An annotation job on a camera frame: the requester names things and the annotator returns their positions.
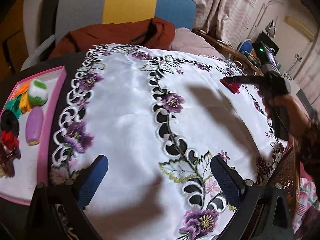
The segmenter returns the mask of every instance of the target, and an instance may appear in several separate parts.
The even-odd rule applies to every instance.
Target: black ring
[[[12,132],[16,137],[19,135],[20,127],[19,122],[13,112],[10,110],[4,110],[1,115],[0,127],[2,131]]]

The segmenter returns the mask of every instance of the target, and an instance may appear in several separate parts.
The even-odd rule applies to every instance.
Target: orange fabric
[[[23,92],[20,103],[19,103],[19,108],[21,109],[21,112],[23,114],[31,111],[32,104],[29,102],[29,99],[28,99],[28,90]]]
[[[12,96],[12,99],[15,99],[18,95],[20,95],[21,93],[23,93],[24,91],[26,91],[29,88],[30,82],[22,85],[19,89],[17,89],[14,93],[14,95]]]
[[[173,41],[174,25],[161,18],[121,24],[95,24],[69,32],[57,44],[49,58],[87,51],[93,45],[118,43],[166,49]]]

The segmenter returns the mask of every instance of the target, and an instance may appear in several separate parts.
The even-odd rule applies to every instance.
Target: green fabric
[[[8,101],[4,106],[4,109],[13,112],[17,119],[19,119],[22,112],[19,108],[21,97],[22,94],[18,95],[15,99]]]
[[[40,97],[31,97],[28,95],[28,100],[33,106],[43,106],[48,99],[42,100]]]
[[[36,87],[39,87],[39,88],[42,88],[42,89],[47,89],[47,86],[44,83],[39,82],[37,80],[34,81],[34,84],[35,84]]]

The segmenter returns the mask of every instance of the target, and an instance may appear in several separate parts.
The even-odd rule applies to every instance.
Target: green and white ball
[[[43,106],[48,100],[47,85],[38,79],[32,80],[28,88],[28,100],[33,106]]]

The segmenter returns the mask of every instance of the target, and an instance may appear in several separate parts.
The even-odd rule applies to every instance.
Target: red flower decoration
[[[12,151],[15,147],[19,148],[19,140],[15,137],[12,132],[2,131],[1,133],[2,143],[8,148],[9,151]]]

